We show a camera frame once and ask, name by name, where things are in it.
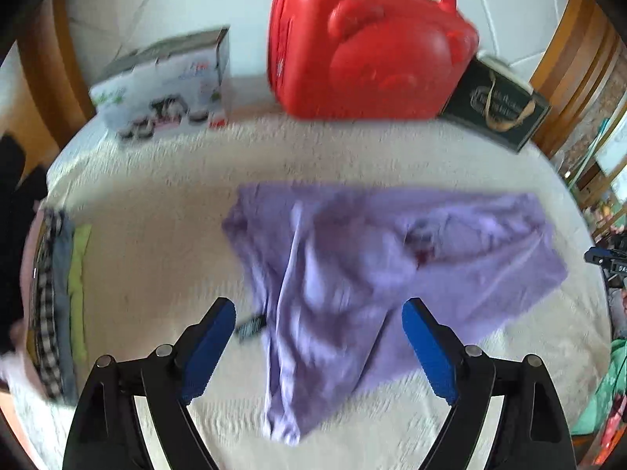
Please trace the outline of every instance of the dark green box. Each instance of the dark green box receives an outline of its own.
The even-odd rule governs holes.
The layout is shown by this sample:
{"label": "dark green box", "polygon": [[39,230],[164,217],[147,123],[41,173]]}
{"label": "dark green box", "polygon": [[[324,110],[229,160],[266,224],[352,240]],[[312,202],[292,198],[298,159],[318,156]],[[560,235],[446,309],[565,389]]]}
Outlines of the dark green box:
{"label": "dark green box", "polygon": [[549,114],[551,105],[493,65],[473,58],[440,116],[519,152]]}

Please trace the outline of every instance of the wooden headboard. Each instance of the wooden headboard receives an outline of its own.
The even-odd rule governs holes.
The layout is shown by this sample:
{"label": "wooden headboard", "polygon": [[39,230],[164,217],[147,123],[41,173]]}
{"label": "wooden headboard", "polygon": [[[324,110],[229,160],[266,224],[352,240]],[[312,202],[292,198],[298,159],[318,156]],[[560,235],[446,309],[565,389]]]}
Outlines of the wooden headboard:
{"label": "wooden headboard", "polygon": [[551,158],[605,87],[623,41],[594,0],[568,0],[553,40],[531,78],[553,109],[535,133]]}
{"label": "wooden headboard", "polygon": [[48,166],[95,109],[76,63],[65,0],[44,0],[0,66],[0,134]]}

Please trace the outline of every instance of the blue gripper pad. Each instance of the blue gripper pad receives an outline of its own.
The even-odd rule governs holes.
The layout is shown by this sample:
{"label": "blue gripper pad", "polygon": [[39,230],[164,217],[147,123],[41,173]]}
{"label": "blue gripper pad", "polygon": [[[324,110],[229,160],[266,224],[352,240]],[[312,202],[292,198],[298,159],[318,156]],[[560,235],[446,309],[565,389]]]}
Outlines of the blue gripper pad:
{"label": "blue gripper pad", "polygon": [[411,301],[402,307],[402,328],[435,395],[449,405],[457,400],[455,369]]}
{"label": "blue gripper pad", "polygon": [[235,328],[235,306],[228,302],[209,326],[183,372],[181,402],[188,406],[192,399],[201,396],[213,374],[217,361],[227,345]]}

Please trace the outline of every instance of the purple cloth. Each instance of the purple cloth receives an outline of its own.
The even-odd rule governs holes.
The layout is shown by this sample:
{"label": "purple cloth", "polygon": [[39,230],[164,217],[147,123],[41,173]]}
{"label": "purple cloth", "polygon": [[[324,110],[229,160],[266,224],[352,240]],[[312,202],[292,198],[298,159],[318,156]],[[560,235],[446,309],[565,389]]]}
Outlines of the purple cloth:
{"label": "purple cloth", "polygon": [[407,299],[478,343],[566,277],[531,194],[244,185],[223,229],[267,318],[266,428],[289,444],[418,369]]}

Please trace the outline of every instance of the gray fabric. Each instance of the gray fabric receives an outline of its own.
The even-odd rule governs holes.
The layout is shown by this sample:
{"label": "gray fabric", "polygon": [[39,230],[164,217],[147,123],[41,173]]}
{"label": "gray fabric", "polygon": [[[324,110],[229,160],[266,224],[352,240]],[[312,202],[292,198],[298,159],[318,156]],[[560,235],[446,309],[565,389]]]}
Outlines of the gray fabric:
{"label": "gray fabric", "polygon": [[62,227],[54,241],[52,273],[54,285],[54,321],[56,340],[59,346],[63,397],[67,403],[78,403],[78,391],[74,375],[74,361],[70,341],[70,295],[68,294],[68,274],[74,239],[74,223],[61,213]]}
{"label": "gray fabric", "polygon": [[607,296],[609,315],[612,319],[614,339],[627,338],[627,310],[623,304],[623,290],[612,288]]}

